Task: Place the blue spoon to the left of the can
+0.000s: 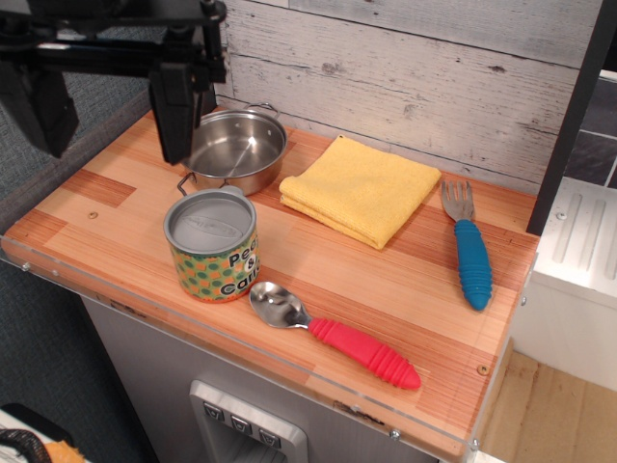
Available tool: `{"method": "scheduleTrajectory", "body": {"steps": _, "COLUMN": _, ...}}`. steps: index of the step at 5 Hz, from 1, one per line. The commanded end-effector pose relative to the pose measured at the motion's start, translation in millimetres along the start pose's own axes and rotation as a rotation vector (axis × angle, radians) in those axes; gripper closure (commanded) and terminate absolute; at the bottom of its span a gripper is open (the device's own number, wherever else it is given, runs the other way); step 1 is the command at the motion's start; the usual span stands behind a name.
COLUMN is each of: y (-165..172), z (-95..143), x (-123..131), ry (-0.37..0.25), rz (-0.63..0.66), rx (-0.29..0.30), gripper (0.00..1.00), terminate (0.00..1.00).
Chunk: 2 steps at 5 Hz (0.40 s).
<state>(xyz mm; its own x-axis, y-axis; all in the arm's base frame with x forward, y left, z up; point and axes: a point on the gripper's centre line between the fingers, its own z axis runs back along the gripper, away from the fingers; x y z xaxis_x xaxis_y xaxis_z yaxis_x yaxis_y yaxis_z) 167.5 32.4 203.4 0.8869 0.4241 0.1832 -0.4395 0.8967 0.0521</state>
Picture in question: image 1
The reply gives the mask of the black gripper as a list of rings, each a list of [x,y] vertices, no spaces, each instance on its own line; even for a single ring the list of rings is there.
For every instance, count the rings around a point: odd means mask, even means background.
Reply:
[[[192,153],[202,95],[227,79],[226,16],[222,1],[4,1],[1,104],[60,158],[79,124],[61,72],[148,76],[163,158],[176,165]]]

